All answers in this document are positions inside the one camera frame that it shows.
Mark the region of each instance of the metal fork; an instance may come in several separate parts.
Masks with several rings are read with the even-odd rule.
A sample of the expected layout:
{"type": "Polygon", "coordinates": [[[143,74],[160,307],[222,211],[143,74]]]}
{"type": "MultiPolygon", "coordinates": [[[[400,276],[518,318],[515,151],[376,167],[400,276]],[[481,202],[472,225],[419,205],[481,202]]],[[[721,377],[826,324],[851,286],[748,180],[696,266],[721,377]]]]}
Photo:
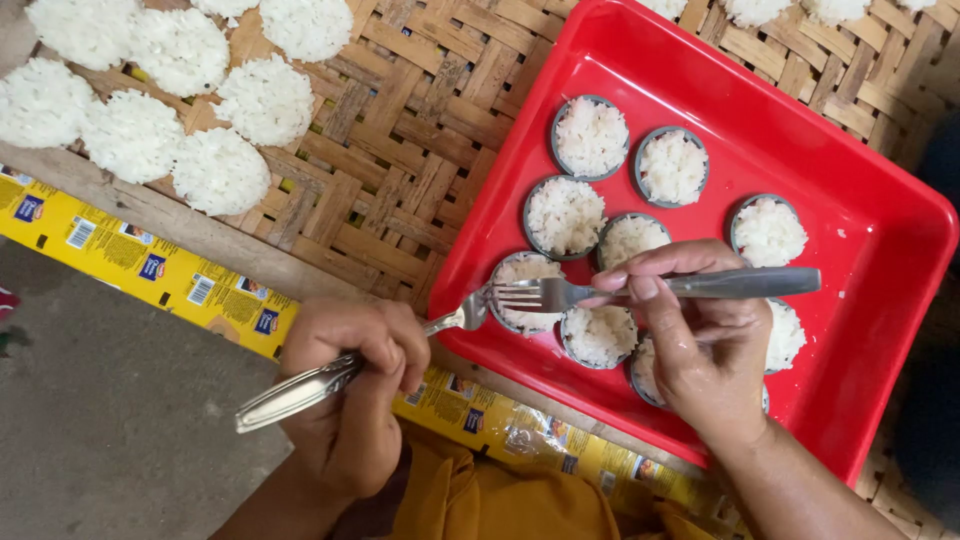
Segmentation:
{"type": "MultiPolygon", "coordinates": [[[[454,327],[468,331],[480,328],[487,318],[489,293],[490,286],[485,284],[467,296],[455,311],[423,325],[423,332],[430,336],[454,327]]],[[[351,351],[337,356],[324,367],[275,385],[237,410],[234,417],[237,432],[258,430],[323,401],[353,380],[365,362],[363,355],[351,351]]]]}
{"type": "MultiPolygon", "coordinates": [[[[820,270],[803,267],[740,268],[663,280],[680,298],[767,298],[820,290],[820,270]]],[[[493,301],[501,307],[534,313],[561,313],[590,298],[613,298],[625,305],[628,289],[614,292],[575,285],[563,278],[495,284],[493,301]]]]}

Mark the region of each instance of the fork tines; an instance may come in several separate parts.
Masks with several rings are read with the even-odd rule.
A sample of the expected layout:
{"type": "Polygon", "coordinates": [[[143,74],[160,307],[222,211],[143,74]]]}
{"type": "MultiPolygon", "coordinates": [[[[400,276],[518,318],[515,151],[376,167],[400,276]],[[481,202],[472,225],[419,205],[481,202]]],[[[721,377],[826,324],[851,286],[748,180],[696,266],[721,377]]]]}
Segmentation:
{"type": "Polygon", "coordinates": [[[504,307],[542,305],[542,296],[538,285],[494,285],[493,297],[499,305],[504,307]]]}

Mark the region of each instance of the wet hand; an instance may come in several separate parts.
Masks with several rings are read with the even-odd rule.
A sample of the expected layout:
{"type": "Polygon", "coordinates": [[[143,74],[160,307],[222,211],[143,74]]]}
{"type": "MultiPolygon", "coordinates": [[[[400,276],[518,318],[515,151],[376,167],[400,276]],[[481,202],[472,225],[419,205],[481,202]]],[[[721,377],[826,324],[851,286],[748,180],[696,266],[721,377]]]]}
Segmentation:
{"type": "Polygon", "coordinates": [[[761,408],[772,315],[764,299],[695,299],[682,304],[661,275],[743,268],[716,239],[674,242],[594,276],[606,291],[628,287],[657,356],[657,387],[708,447],[752,443],[767,427],[761,408]]]}
{"type": "Polygon", "coordinates": [[[323,367],[347,349],[367,358],[357,378],[280,426],[322,489],[363,499],[380,491],[396,468],[401,435],[391,402],[397,390],[417,391],[430,349],[405,304],[313,299],[287,335],[277,380],[323,367]]]}

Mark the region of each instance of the red plastic tray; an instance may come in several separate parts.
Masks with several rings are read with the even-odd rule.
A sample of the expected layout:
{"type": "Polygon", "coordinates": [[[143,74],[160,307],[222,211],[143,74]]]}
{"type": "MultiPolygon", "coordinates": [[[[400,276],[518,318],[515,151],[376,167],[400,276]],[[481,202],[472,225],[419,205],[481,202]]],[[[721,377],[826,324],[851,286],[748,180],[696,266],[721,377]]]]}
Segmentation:
{"type": "MultiPolygon", "coordinates": [[[[628,160],[593,184],[608,217],[648,213],[677,241],[725,238],[731,208],[757,193],[777,193],[797,209],[810,239],[793,264],[820,268],[824,287],[786,299],[807,344],[793,369],[765,378],[771,415],[853,485],[956,246],[956,213],[866,145],[634,0],[586,0],[573,10],[434,284],[430,315],[451,311],[502,258],[529,249],[524,198],[560,173],[549,127],[564,98],[581,94],[606,97],[623,111],[630,159],[645,135],[666,125],[696,133],[710,156],[700,202],[680,209],[645,203],[628,160]]],[[[563,270],[573,282],[589,282],[588,259],[563,270]]],[[[597,420],[707,463],[679,417],[644,403],[623,369],[591,370],[565,357],[555,332],[525,339],[488,317],[477,331],[449,330],[440,339],[597,420]]]]}

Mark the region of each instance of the mustard yellow clothing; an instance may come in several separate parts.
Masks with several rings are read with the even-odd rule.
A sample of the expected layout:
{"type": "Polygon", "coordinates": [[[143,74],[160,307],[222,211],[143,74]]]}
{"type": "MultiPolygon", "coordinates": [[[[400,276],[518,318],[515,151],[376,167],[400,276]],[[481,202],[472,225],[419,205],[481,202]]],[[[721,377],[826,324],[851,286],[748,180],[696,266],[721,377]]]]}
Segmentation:
{"type": "MultiPolygon", "coordinates": [[[[392,540],[619,540],[596,485],[541,465],[474,460],[468,449],[414,426],[413,450],[392,540]]],[[[712,540],[677,507],[658,503],[666,533],[651,540],[712,540]]]]}

